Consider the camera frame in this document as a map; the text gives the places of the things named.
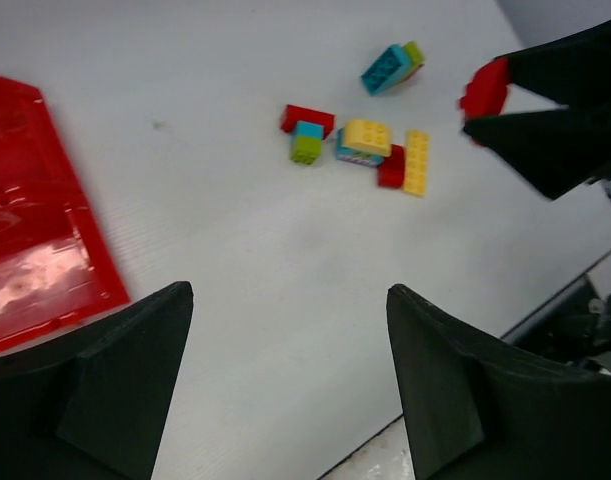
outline green block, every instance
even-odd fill
[[[292,137],[290,158],[296,163],[311,165],[320,156],[322,149],[321,139],[296,135]]]
[[[416,42],[406,43],[403,50],[409,55],[413,65],[422,65],[425,63],[425,55],[420,51]]]

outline floor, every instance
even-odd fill
[[[602,299],[611,293],[611,254],[587,277]],[[321,480],[413,480],[414,471],[402,418],[385,428]]]

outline black object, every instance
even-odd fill
[[[416,480],[611,480],[611,376],[508,345],[402,285],[387,317]]]
[[[550,199],[611,180],[611,21],[498,58],[512,83],[565,108],[473,118],[463,131]]]
[[[189,283],[0,358],[0,480],[148,480],[192,316]]]

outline pile of blocks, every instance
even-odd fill
[[[291,159],[311,165],[320,156],[323,139],[334,130],[335,116],[309,108],[287,105],[280,127],[290,133]],[[425,195],[429,135],[409,130],[405,146],[391,143],[389,126],[353,118],[337,131],[335,154],[338,160],[375,167],[379,187],[402,189]]]
[[[394,44],[361,75],[361,81],[370,95],[376,95],[412,78],[424,64],[425,56],[416,42]]]

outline gray surface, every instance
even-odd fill
[[[611,19],[611,0],[498,0],[527,47],[550,42]],[[605,182],[611,199],[611,182]]]

